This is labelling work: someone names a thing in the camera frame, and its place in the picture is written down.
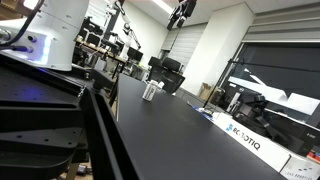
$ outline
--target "white ceiling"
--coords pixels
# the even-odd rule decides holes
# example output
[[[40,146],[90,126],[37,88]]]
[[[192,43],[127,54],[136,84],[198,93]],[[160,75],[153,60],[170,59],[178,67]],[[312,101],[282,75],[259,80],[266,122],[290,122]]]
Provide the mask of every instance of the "white ceiling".
[[[152,0],[127,0],[144,11],[153,19],[167,26],[169,14],[162,10]],[[174,8],[179,3],[178,0],[164,0],[170,7]],[[247,3],[253,13],[262,13],[284,8],[296,7],[320,0],[198,0],[193,14],[184,23],[184,26],[208,22],[212,11],[233,6],[240,3]]]

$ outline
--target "black table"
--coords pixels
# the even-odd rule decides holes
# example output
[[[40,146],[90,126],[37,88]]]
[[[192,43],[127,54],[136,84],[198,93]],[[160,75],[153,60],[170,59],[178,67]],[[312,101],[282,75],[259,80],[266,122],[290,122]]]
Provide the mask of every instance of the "black table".
[[[285,179],[187,103],[120,74],[117,126],[140,179]]]

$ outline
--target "white wall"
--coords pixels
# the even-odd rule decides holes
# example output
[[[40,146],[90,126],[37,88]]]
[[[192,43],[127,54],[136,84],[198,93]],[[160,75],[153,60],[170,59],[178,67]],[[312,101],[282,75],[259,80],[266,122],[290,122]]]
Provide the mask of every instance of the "white wall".
[[[141,44],[140,51],[143,53],[141,63],[147,65],[151,56],[158,57],[168,30],[130,2],[125,1],[123,9],[129,17],[131,21],[130,26]],[[123,25],[124,21],[121,15],[119,15],[113,31],[118,33],[121,39],[126,40],[126,36],[122,30]],[[137,49],[136,43],[133,40],[131,47]]]
[[[202,82],[215,84],[253,20],[246,4],[214,11],[185,70],[182,88],[197,94]]]

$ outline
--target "black tabletop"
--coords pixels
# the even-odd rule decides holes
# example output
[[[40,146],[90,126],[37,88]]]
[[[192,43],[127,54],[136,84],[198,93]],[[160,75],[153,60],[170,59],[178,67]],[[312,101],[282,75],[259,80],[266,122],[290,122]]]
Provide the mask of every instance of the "black tabletop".
[[[285,179],[186,102],[145,101],[144,83],[119,78],[117,125],[142,179]]]

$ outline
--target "white column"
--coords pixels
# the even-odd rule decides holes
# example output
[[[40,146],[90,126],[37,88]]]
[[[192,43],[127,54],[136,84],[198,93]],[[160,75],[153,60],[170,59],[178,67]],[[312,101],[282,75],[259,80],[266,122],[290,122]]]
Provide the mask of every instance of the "white column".
[[[182,88],[197,95],[202,82],[214,85],[253,20],[245,3],[214,11],[184,72]]]

